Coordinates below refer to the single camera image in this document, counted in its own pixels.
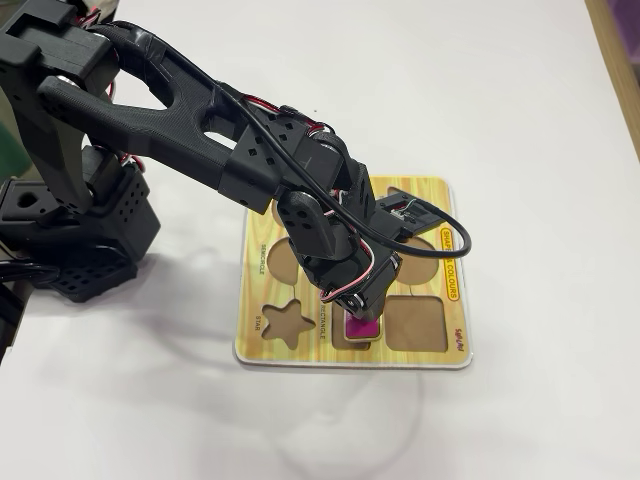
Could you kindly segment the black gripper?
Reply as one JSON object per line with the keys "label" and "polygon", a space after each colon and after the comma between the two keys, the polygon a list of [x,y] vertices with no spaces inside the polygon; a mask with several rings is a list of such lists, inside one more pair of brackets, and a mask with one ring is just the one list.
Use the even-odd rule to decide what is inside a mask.
{"label": "black gripper", "polygon": [[[347,189],[332,188],[330,196],[369,229],[390,242],[401,236],[400,220],[375,200],[367,168],[359,163]],[[383,313],[385,294],[402,260],[392,248],[365,234],[328,204],[299,196],[306,215],[299,220],[299,263],[320,290],[321,301],[335,302],[356,319],[375,322]]]}

